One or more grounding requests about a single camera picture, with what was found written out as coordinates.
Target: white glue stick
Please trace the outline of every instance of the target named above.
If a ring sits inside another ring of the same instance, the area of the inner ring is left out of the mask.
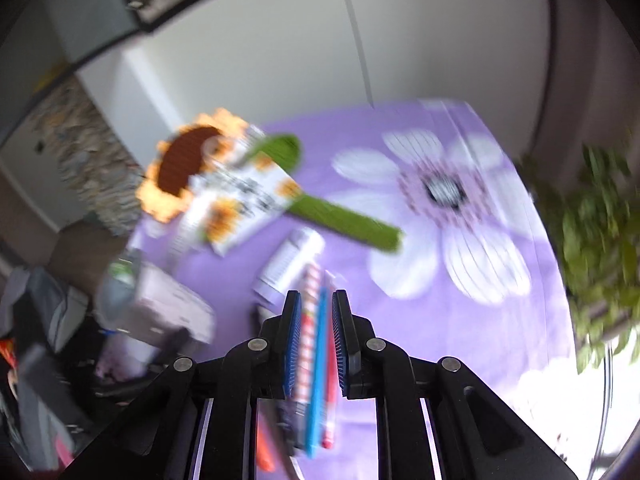
[[[269,303],[279,303],[306,265],[324,249],[324,238],[309,227],[293,231],[264,267],[254,290]]]

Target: floral tablecloth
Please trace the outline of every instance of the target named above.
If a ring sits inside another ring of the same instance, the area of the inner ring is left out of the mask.
[[[480,117],[462,102],[423,100],[324,112],[264,130],[300,138],[295,179],[306,192],[405,233],[401,251],[386,254],[319,229],[326,239],[320,263],[340,277],[354,313],[409,355],[463,360],[563,452],[562,417],[541,417],[540,391],[527,384],[551,362],[555,378],[575,377],[567,300],[534,205]],[[216,338],[200,359],[252,335],[254,281],[300,224],[284,216],[224,260],[204,246],[180,263],[176,278],[217,316]],[[136,239],[162,264],[175,223],[160,236],[155,227],[144,219]],[[554,398],[548,392],[562,390],[561,382],[545,394]],[[343,401],[338,409],[337,446],[302,458],[305,477],[376,478],[373,403]]]

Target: silver screw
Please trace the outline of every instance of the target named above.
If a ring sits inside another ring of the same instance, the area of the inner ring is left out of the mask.
[[[177,372],[186,372],[193,366],[193,361],[188,357],[180,357],[174,361],[174,369]]]
[[[264,350],[265,348],[267,348],[267,342],[264,339],[260,338],[251,339],[247,346],[249,347],[249,350],[259,352],[260,350]]]
[[[458,361],[455,357],[445,357],[442,360],[442,367],[449,372],[457,372],[460,370],[460,361]]]
[[[384,350],[386,343],[382,341],[379,337],[373,337],[367,341],[367,348],[375,350],[376,352],[380,352]]]

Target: white card with sunflowers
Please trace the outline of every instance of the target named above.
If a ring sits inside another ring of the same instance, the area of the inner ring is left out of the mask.
[[[221,256],[285,212],[300,186],[271,157],[257,153],[225,175],[211,203],[206,236]]]

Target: potted plant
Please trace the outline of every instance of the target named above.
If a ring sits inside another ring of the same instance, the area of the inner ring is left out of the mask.
[[[640,206],[624,191],[630,177],[615,150],[584,146],[580,184],[562,194],[538,176],[526,156],[517,165],[545,224],[566,287],[578,372],[600,366],[606,344],[619,354],[640,324]],[[640,336],[632,362],[640,357]]]

